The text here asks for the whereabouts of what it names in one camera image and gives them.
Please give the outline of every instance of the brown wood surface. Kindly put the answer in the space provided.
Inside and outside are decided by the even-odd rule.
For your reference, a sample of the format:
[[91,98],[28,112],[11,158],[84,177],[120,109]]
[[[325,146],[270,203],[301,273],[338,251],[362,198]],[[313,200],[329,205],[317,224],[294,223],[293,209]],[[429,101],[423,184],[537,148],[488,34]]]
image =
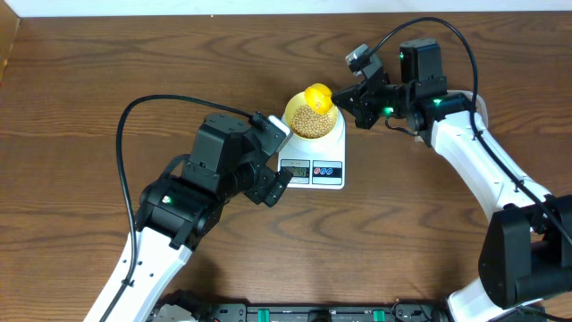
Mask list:
[[[479,66],[498,142],[556,195],[572,192],[572,15],[447,13]],[[416,14],[27,19],[0,88],[0,319],[80,320],[128,232],[114,135],[131,100],[176,93],[281,114],[314,82],[354,84],[344,56]],[[399,43],[436,37],[444,71],[470,89],[459,41],[425,23],[380,57],[399,80]],[[213,111],[138,106],[126,125],[132,198],[188,153]],[[453,168],[421,143],[348,121],[342,191],[288,190],[270,209],[223,211],[168,291],[251,302],[436,299],[477,277],[487,222]],[[546,301],[572,317],[570,295]]]

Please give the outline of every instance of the green connector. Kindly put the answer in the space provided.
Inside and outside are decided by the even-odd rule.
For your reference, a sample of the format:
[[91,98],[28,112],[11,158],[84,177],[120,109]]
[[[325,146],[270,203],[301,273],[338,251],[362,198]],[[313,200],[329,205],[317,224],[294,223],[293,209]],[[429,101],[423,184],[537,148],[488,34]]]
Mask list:
[[269,309],[259,309],[258,310],[258,322],[270,322],[270,310]]
[[374,311],[374,322],[385,322],[385,311],[382,309],[377,309]]

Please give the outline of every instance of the white scale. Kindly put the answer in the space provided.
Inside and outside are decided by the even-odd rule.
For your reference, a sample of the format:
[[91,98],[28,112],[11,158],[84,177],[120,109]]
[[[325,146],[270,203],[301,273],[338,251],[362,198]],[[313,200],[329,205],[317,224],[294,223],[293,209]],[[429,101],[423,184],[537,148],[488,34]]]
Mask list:
[[[289,124],[293,112],[306,104],[304,93],[293,97],[282,121]],[[341,189],[346,182],[346,123],[338,107],[330,111],[336,119],[333,129],[322,138],[305,139],[295,133],[278,154],[278,170],[294,174],[288,188]]]

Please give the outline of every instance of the yellow bowl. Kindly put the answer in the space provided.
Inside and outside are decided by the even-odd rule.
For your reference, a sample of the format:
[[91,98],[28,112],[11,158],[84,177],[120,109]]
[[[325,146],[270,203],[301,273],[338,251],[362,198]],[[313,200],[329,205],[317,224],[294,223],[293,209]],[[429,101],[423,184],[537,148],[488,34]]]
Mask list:
[[[306,98],[304,96],[304,92],[298,93],[295,97],[293,97],[290,102],[288,102],[288,104],[286,105],[286,110],[284,110],[284,117],[283,117],[283,121],[286,122],[286,125],[288,125],[290,128],[290,123],[292,122],[292,118],[294,117],[294,113],[296,113],[296,111],[298,111],[299,108],[301,108],[302,106],[306,105]],[[332,127],[332,129],[328,132],[328,134],[330,134],[333,130],[333,128],[335,127],[335,124],[338,122],[338,107],[334,106],[332,108],[330,108],[330,111],[328,111],[328,114],[330,115],[330,118],[332,118],[332,123],[334,124],[334,126]],[[294,133],[295,136],[303,139],[303,140],[318,140],[323,138],[324,136],[320,137],[320,138],[316,138],[316,139],[308,139],[308,138],[304,138],[299,136],[298,134]]]

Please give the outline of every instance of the white wall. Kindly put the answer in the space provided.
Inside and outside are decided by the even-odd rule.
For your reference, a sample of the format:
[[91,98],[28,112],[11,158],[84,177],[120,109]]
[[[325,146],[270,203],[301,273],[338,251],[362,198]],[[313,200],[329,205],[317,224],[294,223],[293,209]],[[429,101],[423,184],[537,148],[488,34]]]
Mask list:
[[23,17],[566,11],[572,0],[5,0]]

